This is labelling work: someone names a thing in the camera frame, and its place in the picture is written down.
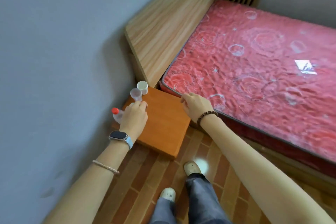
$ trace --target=shoe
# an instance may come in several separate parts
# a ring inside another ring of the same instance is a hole
[[[165,188],[160,195],[160,197],[168,199],[172,202],[175,202],[175,196],[176,196],[175,190],[172,188]]]
[[[197,173],[197,174],[201,174],[201,170],[198,167],[198,165],[194,162],[194,161],[189,161],[187,163],[184,164],[183,166],[185,174],[187,176],[193,174],[193,173]]]

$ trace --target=red mattress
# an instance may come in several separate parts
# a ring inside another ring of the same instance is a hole
[[[161,81],[239,135],[336,177],[336,30],[217,0]]]

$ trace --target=leg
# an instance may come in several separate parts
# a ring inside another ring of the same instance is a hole
[[[184,170],[188,175],[186,187],[189,194],[190,224],[230,224],[210,182],[201,174],[195,162],[187,162]]]
[[[175,191],[172,188],[165,188],[157,200],[154,212],[149,224],[176,224],[175,212]]]

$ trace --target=smartwatch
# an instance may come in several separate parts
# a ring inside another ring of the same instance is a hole
[[[113,131],[110,136],[109,136],[110,140],[118,140],[118,141],[124,141],[128,144],[129,149],[132,148],[133,146],[133,142],[131,140],[131,137],[126,134],[125,132],[121,132],[121,131]]]

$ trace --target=bracelet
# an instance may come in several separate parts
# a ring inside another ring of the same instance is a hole
[[[100,167],[103,167],[103,168],[105,168],[107,170],[110,170],[112,173],[114,173],[116,175],[120,174],[120,172],[118,170],[115,170],[114,168],[108,167],[107,165],[104,165],[103,163],[100,163],[100,162],[98,162],[96,160],[93,160],[92,162],[95,163],[96,165],[100,166]]]
[[[203,114],[198,118],[198,120],[197,120],[197,125],[200,126],[201,120],[202,120],[205,116],[207,116],[207,115],[209,115],[209,114],[214,114],[214,115],[218,116],[218,113],[217,113],[216,111],[214,111],[214,110],[212,110],[212,111],[207,111],[207,112],[203,113]]]

